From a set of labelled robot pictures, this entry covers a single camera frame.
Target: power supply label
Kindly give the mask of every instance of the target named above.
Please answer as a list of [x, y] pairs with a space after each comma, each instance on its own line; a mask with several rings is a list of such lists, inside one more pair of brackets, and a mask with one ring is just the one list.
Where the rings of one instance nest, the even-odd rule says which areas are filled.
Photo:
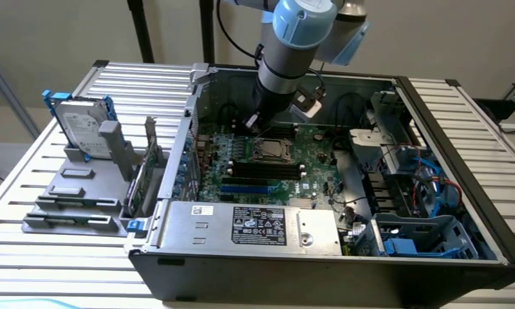
[[238, 245], [286, 246], [285, 209], [234, 207], [231, 240]]

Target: black pole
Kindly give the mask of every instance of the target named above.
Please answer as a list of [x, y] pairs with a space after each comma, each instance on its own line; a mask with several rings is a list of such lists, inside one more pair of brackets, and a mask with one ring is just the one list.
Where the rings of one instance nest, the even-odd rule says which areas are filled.
[[214, 0], [199, 0], [205, 62], [215, 64]]
[[143, 8], [143, 0], [129, 0], [134, 25], [137, 27], [139, 50], [145, 63], [155, 63], [154, 47], [149, 36], [146, 9]]

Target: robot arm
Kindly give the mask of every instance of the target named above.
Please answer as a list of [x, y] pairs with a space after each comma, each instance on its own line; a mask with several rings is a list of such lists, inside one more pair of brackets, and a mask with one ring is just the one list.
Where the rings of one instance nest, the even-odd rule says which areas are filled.
[[299, 89], [314, 59], [348, 65], [366, 33], [362, 0], [227, 0], [265, 11], [273, 10], [273, 31], [263, 38], [259, 73], [254, 87], [257, 110], [246, 120], [259, 128], [291, 108], [303, 119], [321, 110], [325, 89]]

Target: motherboard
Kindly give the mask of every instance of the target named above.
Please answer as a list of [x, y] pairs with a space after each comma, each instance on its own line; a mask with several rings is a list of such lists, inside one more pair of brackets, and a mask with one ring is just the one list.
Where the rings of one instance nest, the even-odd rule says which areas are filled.
[[333, 209], [342, 192], [336, 137], [321, 126], [274, 126], [254, 136], [202, 124], [199, 201]]

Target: sticker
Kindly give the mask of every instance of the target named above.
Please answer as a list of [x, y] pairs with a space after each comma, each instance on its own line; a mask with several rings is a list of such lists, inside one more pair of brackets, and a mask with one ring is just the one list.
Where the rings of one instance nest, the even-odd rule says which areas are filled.
[[194, 205], [191, 214], [194, 216], [213, 216], [214, 206]]
[[231, 240], [238, 245], [286, 246], [285, 209], [234, 207]]
[[64, 113], [68, 130], [81, 150], [94, 158], [111, 159], [107, 140], [101, 137], [101, 123], [90, 115]]

